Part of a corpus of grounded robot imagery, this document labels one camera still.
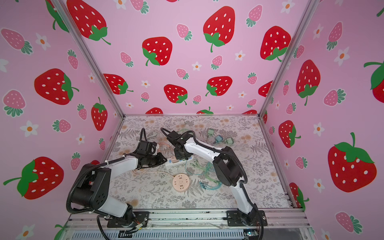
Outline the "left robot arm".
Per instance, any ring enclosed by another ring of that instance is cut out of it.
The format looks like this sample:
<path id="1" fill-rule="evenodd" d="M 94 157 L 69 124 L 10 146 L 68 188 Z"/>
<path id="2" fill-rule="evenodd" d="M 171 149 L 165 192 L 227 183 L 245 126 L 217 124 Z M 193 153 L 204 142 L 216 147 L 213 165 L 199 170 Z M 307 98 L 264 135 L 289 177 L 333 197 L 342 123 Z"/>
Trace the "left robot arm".
<path id="1" fill-rule="evenodd" d="M 158 149 L 157 143 L 147 140 L 146 131 L 142 128 L 140 141 L 132 153 L 98 165 L 84 165 L 68 194 L 67 211 L 72 215 L 96 213 L 124 227 L 133 224 L 136 218 L 133 207 L 109 195 L 110 182 L 129 171 L 165 164 L 167 159 Z"/>

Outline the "white blue power strip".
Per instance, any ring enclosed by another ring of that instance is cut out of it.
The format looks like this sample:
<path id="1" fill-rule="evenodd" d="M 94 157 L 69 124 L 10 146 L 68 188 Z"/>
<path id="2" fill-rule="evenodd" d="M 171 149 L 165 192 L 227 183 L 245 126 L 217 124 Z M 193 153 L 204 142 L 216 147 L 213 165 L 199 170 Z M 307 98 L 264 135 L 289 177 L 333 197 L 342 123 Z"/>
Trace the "white blue power strip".
<path id="1" fill-rule="evenodd" d="M 167 159 L 168 161 L 165 163 L 165 166 L 166 166 L 167 168 L 175 167 L 175 166 L 184 164 L 185 162 L 188 162 L 188 161 L 193 160 L 193 159 L 194 159 L 194 157 L 193 157 L 193 156 L 190 156 L 190 157 L 187 158 L 187 159 L 181 159 L 181 160 L 179 160 L 178 163 L 170 164 L 170 158 L 168 158 L 168 159 Z"/>

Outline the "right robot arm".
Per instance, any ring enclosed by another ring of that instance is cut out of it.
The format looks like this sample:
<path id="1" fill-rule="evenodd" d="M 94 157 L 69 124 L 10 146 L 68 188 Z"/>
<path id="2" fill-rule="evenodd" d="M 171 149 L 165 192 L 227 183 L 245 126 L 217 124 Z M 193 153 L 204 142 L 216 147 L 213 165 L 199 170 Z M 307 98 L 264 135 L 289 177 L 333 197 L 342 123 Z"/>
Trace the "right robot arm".
<path id="1" fill-rule="evenodd" d="M 247 193 L 248 176 L 231 147 L 216 148 L 199 141 L 194 131 L 179 134 L 161 128 L 161 132 L 174 146 L 177 159 L 186 159 L 192 155 L 197 155 L 214 166 L 218 180 L 232 191 L 237 202 L 237 211 L 242 224 L 246 226 L 259 225 L 261 228 L 268 225 L 265 215 L 251 201 Z"/>

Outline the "pink plug adapter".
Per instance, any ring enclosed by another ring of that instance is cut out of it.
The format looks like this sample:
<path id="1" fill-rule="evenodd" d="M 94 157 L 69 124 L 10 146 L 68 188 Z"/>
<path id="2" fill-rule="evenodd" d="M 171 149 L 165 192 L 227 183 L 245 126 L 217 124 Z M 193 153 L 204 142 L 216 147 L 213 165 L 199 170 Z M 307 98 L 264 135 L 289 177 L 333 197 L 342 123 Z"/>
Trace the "pink plug adapter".
<path id="1" fill-rule="evenodd" d="M 176 158 L 170 158 L 170 164 L 175 164 L 178 162 L 179 162 L 179 160 L 177 160 Z"/>

